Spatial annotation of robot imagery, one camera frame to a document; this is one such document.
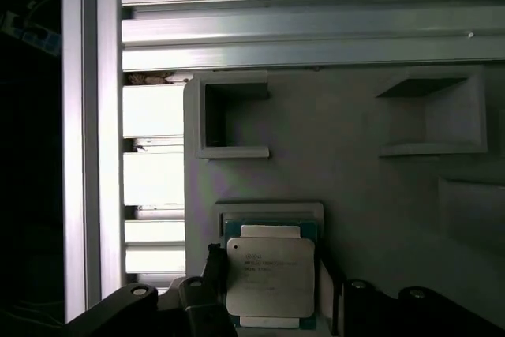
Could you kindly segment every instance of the dark background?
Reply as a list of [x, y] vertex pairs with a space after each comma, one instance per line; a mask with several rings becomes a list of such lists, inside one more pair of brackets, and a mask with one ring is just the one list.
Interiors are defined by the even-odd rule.
[[[42, 0], [0, 0], [0, 20], [6, 11], [27, 16], [32, 1]], [[30, 20], [60, 33], [60, 7], [44, 2]], [[46, 335], [54, 329], [36, 322], [64, 319], [61, 58], [3, 32], [0, 49], [0, 335]]]

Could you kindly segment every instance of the aluminum frame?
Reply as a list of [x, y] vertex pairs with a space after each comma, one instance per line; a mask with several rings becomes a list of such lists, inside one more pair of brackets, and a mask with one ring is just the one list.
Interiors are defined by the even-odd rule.
[[135, 17], [122, 22], [125, 71], [505, 59], [505, 7], [486, 3], [172, 9]]
[[126, 284], [121, 8], [121, 0], [97, 2], [102, 298]]
[[67, 322], [125, 283], [120, 8], [62, 3]]
[[62, 0], [65, 319], [101, 300], [96, 0]]

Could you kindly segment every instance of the white slot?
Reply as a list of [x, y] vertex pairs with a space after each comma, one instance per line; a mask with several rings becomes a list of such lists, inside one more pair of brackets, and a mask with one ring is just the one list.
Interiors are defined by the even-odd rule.
[[126, 244], [184, 244], [184, 221], [129, 220], [125, 222]]
[[183, 84], [125, 86], [123, 137], [182, 136], [183, 91]]
[[182, 153], [125, 153], [125, 205], [184, 207]]
[[184, 246], [139, 247], [126, 249], [126, 272], [161, 273], [172, 272], [185, 274]]

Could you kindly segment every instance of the square shelf bracket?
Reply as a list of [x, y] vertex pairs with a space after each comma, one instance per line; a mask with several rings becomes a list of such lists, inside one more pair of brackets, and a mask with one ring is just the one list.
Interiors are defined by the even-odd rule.
[[266, 100], [266, 71], [198, 73], [196, 157], [199, 159], [269, 158], [267, 146], [229, 146], [226, 140], [226, 106], [250, 100]]

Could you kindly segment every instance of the metal screw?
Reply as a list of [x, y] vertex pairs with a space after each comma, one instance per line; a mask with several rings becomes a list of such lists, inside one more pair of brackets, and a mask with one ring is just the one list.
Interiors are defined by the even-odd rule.
[[362, 282], [361, 280], [355, 280], [354, 282], [351, 283], [354, 288], [358, 288], [360, 290], [364, 289], [366, 287], [366, 283]]
[[410, 290], [410, 296], [414, 296], [416, 299], [422, 299], [426, 295], [423, 291], [421, 290]]
[[136, 296], [141, 296], [141, 295], [145, 294], [146, 292], [148, 292], [148, 291], [145, 288], [137, 287], [137, 288], [133, 289], [132, 294], [134, 294]]

